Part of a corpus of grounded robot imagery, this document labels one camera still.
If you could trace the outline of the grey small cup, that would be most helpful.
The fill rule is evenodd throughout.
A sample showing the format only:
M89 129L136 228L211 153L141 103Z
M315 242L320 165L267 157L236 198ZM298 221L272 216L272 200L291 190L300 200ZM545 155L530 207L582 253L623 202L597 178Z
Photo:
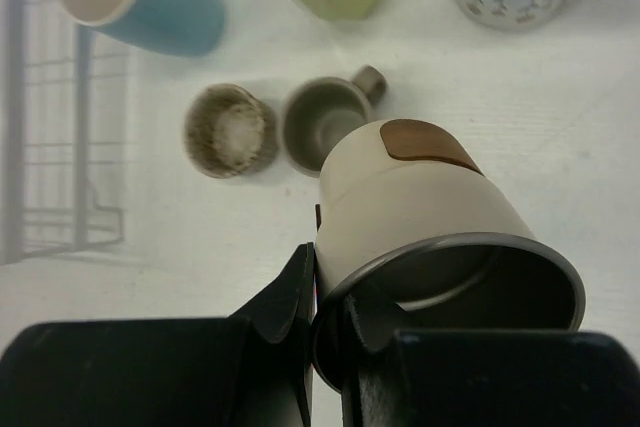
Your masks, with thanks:
M386 78L371 65L349 80L319 77L297 88L285 103L279 127L280 147L290 165L317 177L333 148L373 120L387 88Z

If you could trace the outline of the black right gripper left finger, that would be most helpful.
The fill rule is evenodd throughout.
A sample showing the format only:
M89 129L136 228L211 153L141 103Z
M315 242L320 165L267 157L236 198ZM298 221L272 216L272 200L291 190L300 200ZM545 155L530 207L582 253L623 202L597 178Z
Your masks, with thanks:
M315 254L232 315L40 323L1 358L5 426L307 426Z

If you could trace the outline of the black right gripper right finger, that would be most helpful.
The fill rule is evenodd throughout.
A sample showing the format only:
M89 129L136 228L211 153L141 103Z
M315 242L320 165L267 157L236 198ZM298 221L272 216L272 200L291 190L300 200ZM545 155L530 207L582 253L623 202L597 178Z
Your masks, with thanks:
M639 366L608 335L422 329L374 292L339 323L347 426L639 423Z

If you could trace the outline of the speckled beige small cup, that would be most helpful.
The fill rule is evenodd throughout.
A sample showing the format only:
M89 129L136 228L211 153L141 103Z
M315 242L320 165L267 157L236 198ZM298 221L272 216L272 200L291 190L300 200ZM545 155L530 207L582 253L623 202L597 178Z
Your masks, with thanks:
M261 172L278 153L273 109L235 84L210 85L195 98L182 138L191 164L214 179Z

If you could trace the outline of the cream brown mug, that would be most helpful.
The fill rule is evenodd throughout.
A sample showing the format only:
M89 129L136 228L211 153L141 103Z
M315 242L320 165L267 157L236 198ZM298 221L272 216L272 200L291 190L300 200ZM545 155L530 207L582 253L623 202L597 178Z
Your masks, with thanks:
M312 359L339 389L336 308L381 291L417 326L575 330L586 308L574 266L538 242L458 140L419 120L366 124L321 169Z

